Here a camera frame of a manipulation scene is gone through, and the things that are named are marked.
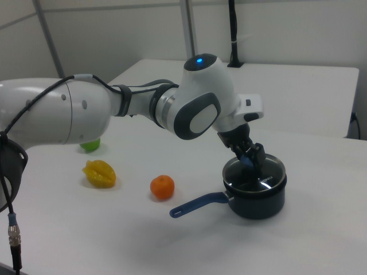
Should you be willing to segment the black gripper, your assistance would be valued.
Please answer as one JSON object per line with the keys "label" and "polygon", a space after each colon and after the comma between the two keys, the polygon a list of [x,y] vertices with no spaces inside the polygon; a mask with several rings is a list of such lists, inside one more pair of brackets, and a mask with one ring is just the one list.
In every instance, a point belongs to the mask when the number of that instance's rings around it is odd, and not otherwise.
{"label": "black gripper", "polygon": [[265,162],[266,153],[262,144],[253,144],[249,133],[249,125],[243,124],[231,131],[218,132],[217,134],[224,146],[229,148],[241,163],[248,164],[249,157],[254,169],[260,171]]}

